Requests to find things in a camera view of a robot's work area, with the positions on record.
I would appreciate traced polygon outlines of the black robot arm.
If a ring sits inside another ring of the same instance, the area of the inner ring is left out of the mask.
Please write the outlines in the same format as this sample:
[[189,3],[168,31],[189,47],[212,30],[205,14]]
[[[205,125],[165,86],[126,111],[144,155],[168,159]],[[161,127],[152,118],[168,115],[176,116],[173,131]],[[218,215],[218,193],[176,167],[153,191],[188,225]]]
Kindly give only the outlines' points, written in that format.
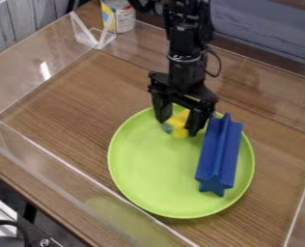
[[164,19],[170,49],[168,53],[169,72],[150,71],[149,92],[153,97],[156,118],[164,124],[173,114],[173,105],[178,104],[190,110],[185,129],[196,136],[205,127],[218,97],[208,88],[206,75],[217,77],[208,71],[213,40],[213,24],[210,18],[210,0],[129,0],[142,13],[164,5]]

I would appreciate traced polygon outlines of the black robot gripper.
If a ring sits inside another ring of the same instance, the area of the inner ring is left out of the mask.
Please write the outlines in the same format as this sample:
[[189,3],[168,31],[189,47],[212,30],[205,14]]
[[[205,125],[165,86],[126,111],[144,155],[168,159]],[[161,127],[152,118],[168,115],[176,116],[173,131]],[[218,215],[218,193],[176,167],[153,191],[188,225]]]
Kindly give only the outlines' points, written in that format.
[[218,102],[217,95],[205,85],[208,61],[206,54],[196,59],[170,59],[168,72],[149,73],[156,118],[162,124],[172,117],[174,103],[189,109],[185,128],[190,137],[206,126]]

